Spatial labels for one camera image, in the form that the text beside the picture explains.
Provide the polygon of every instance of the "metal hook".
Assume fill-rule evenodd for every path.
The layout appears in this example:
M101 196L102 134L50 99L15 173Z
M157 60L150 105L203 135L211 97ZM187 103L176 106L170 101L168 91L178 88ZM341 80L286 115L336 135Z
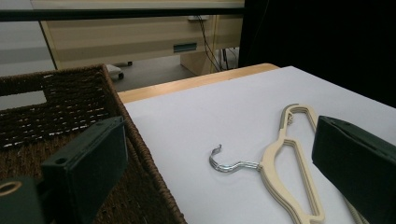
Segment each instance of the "metal hook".
M246 167L246 168L252 168L256 170L260 170L260 166L257 162L254 161L239 161L235 164L232 165L224 165L224 164L218 164L214 159L213 156L216 154L219 154L221 151L221 144L216 147L215 149L212 150L212 154L209 157L209 162L210 165L212 165L215 170L223 172L223 173L230 173L230 172L235 172L238 171L239 169Z

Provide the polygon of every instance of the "brown woven basket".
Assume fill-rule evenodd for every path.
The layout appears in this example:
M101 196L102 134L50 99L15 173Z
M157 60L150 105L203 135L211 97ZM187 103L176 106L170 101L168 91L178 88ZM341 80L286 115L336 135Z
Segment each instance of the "brown woven basket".
M46 103L0 110L0 179L41 177L40 164L101 119L123 116L129 164L94 223L186 223L104 64L0 77L0 97L43 91Z

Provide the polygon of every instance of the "wooden table edge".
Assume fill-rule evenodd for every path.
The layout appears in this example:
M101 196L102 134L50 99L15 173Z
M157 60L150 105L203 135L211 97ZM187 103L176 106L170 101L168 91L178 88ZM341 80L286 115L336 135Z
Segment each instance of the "wooden table edge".
M175 91L183 91L211 83L230 80L238 77L245 77L260 72L266 72L279 68L271 63L261 63L247 67L237 68L233 70L213 73L209 75L185 78L177 81L166 82L163 84L148 86L144 88L134 89L130 91L120 91L119 97L126 104L133 101L147 99L158 95L163 95Z

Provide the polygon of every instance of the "black backdrop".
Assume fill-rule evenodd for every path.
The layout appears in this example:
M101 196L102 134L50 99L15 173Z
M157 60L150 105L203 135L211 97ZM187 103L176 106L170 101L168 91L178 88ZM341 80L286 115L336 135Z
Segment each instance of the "black backdrop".
M396 107L396 13L384 0L246 0L239 66L292 65Z

